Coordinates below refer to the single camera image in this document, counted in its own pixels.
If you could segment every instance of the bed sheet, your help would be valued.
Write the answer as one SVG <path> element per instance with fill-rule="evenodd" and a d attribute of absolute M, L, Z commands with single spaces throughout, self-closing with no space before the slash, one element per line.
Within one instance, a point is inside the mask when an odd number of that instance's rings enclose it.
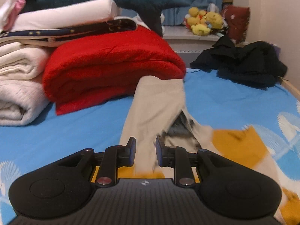
<path fill-rule="evenodd" d="M 279 84 L 250 88 L 220 79 L 215 71 L 188 69 L 184 81 L 188 111 L 200 124 L 238 130 L 253 125 L 282 174 L 300 180 L 300 104 L 287 90 Z M 0 127 L 0 225 L 15 216 L 8 200 L 13 180 L 81 149 L 101 152 L 117 145 L 132 99 L 62 116 L 49 104 L 28 126 Z"/>

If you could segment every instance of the black jacket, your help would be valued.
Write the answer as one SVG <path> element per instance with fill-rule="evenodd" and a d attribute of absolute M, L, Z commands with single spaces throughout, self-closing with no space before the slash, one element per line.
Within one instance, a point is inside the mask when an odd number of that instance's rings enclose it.
<path fill-rule="evenodd" d="M 284 77 L 287 72 L 287 66 L 279 61 L 271 44 L 257 41 L 242 48 L 235 47 L 227 35 L 213 48 L 204 50 L 190 67 L 218 70 L 218 77 L 256 88 L 274 86 L 278 77 Z"/>

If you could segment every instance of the cream folded blanket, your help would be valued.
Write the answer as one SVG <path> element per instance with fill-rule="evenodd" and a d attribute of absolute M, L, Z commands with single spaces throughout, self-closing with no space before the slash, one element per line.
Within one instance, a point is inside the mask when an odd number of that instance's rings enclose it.
<path fill-rule="evenodd" d="M 166 178 L 173 177 L 173 169 L 160 168 L 157 163 L 154 144 L 156 135 L 163 132 L 172 136 L 166 138 L 166 146 L 181 146 L 188 152 L 211 145 L 212 128 L 200 125 L 187 111 L 183 80 L 144 76 L 137 85 L 120 139 L 120 145 L 126 145 L 130 137 L 136 138 L 135 174 L 158 171 Z"/>
<path fill-rule="evenodd" d="M 0 125 L 22 126 L 31 123 L 48 105 L 41 75 L 32 80 L 0 81 Z"/>
<path fill-rule="evenodd" d="M 14 42 L 0 47 L 0 80 L 30 80 L 45 69 L 51 49 Z"/>

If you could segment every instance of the folded red blanket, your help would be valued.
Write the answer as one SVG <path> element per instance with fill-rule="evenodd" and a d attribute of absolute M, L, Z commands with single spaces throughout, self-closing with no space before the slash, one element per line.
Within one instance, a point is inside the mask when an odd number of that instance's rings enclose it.
<path fill-rule="evenodd" d="M 73 40 L 49 58 L 43 86 L 57 115 L 132 95 L 139 79 L 182 79 L 185 64 L 168 43 L 139 26 L 126 31 Z"/>

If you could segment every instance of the metal screw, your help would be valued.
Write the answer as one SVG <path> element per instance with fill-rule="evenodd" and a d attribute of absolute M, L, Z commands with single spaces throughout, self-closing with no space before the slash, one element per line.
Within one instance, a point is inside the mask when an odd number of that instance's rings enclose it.
<path fill-rule="evenodd" d="M 181 178 L 179 183 L 184 186 L 193 185 L 195 182 L 191 178 Z"/>
<path fill-rule="evenodd" d="M 112 182 L 111 178 L 109 177 L 101 177 L 97 179 L 97 183 L 100 185 L 108 185 Z"/>

